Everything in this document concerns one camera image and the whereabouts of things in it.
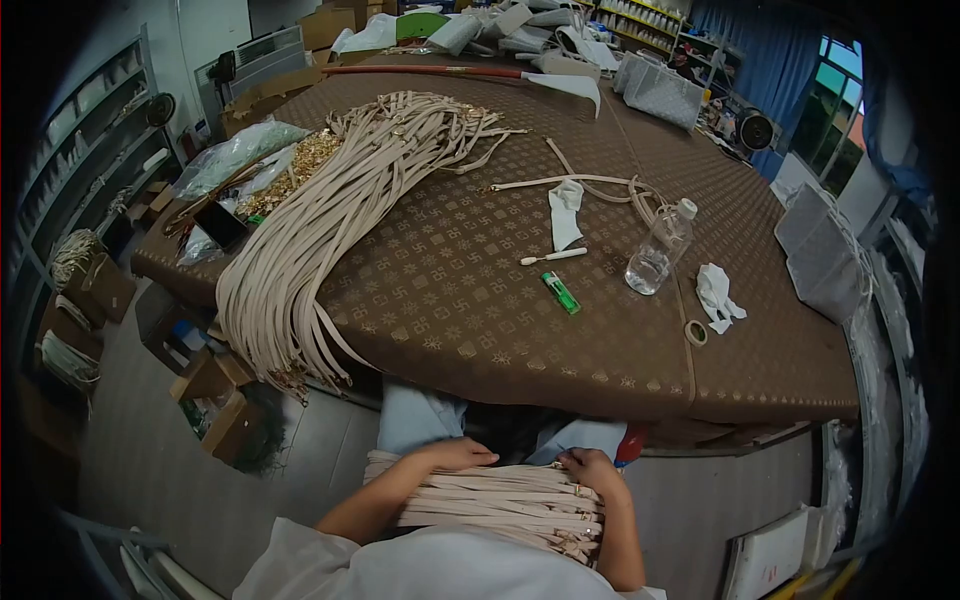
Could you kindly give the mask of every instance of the window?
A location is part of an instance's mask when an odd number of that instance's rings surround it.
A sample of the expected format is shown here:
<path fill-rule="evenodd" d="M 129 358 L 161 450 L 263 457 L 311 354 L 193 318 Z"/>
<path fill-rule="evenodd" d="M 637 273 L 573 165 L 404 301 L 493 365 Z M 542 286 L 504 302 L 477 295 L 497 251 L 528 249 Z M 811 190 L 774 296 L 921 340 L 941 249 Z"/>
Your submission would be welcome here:
<path fill-rule="evenodd" d="M 853 48 L 824 36 L 820 61 L 810 75 L 810 94 L 790 140 L 824 188 L 839 196 L 863 156 L 863 61 Z"/>

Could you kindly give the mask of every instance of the gray floor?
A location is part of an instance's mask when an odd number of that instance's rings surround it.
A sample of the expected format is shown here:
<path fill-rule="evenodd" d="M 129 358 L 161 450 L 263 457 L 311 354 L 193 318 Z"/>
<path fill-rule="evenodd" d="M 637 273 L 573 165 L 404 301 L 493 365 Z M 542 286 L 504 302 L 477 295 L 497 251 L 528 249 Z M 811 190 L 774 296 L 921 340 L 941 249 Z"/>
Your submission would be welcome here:
<path fill-rule="evenodd" d="M 147 281 L 140 281 L 139 289 Z M 200 449 L 169 389 L 174 375 L 139 343 L 133 311 L 108 325 L 81 473 L 84 516 L 138 525 L 225 597 L 266 547 L 276 516 L 313 523 L 357 488 L 378 415 L 314 394 L 284 404 L 281 464 L 257 478 Z M 671 600 L 713 597 L 727 541 L 809 502 L 808 435 L 744 458 L 641 458 L 626 469 L 651 585 Z"/>

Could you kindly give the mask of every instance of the hand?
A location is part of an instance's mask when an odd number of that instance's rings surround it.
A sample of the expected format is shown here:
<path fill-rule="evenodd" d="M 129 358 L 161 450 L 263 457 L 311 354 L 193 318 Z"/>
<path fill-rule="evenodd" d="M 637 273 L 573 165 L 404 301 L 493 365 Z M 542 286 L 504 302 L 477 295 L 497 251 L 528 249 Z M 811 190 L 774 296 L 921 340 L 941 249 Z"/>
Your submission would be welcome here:
<path fill-rule="evenodd" d="M 454 438 L 425 445 L 409 454 L 423 460 L 431 470 L 463 470 L 471 467 L 492 465 L 500 459 L 498 454 L 471 440 L 470 438 Z"/>
<path fill-rule="evenodd" d="M 577 481 L 603 496 L 604 502 L 630 500 L 630 490 L 603 450 L 570 448 L 557 456 Z"/>

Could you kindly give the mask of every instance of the light blue jeans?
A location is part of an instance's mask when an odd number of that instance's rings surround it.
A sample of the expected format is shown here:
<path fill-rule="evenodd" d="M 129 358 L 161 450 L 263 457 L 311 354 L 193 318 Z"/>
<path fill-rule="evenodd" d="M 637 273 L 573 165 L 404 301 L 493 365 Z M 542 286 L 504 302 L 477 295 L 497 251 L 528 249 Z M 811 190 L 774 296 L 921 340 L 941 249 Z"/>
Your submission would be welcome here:
<path fill-rule="evenodd" d="M 464 435 L 466 412 L 466 400 L 384 375 L 376 447 L 402 456 L 431 442 L 459 438 Z M 537 449 L 523 462 L 549 465 L 571 447 L 599 448 L 613 461 L 626 431 L 624 422 L 576 419 L 564 427 L 541 431 Z"/>

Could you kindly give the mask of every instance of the white shirt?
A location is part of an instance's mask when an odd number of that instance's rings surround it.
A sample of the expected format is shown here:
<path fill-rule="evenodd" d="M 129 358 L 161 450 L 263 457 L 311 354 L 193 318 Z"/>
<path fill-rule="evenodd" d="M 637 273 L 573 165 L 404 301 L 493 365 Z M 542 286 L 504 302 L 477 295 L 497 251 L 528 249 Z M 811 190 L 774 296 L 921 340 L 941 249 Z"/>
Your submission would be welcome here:
<path fill-rule="evenodd" d="M 233 600 L 497 598 L 666 600 L 662 589 L 613 591 L 565 556 L 466 526 L 419 529 L 360 546 L 278 518 L 270 545 Z"/>

